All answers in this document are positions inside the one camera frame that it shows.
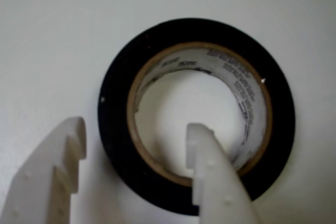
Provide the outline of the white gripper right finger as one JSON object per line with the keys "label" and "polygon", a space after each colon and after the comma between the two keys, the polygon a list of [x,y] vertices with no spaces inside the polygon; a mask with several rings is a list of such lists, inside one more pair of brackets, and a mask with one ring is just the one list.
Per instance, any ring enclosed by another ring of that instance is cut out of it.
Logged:
{"label": "white gripper right finger", "polygon": [[192,203],[200,223],[261,222],[214,132],[203,124],[187,126],[186,167],[193,170]]}

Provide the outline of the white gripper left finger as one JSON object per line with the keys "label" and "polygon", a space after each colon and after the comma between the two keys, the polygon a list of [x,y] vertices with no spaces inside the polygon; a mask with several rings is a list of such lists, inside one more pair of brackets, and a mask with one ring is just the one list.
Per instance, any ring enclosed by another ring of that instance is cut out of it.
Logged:
{"label": "white gripper left finger", "polygon": [[84,119],[70,117],[58,124],[13,177],[1,223],[69,223],[79,163],[86,155]]}

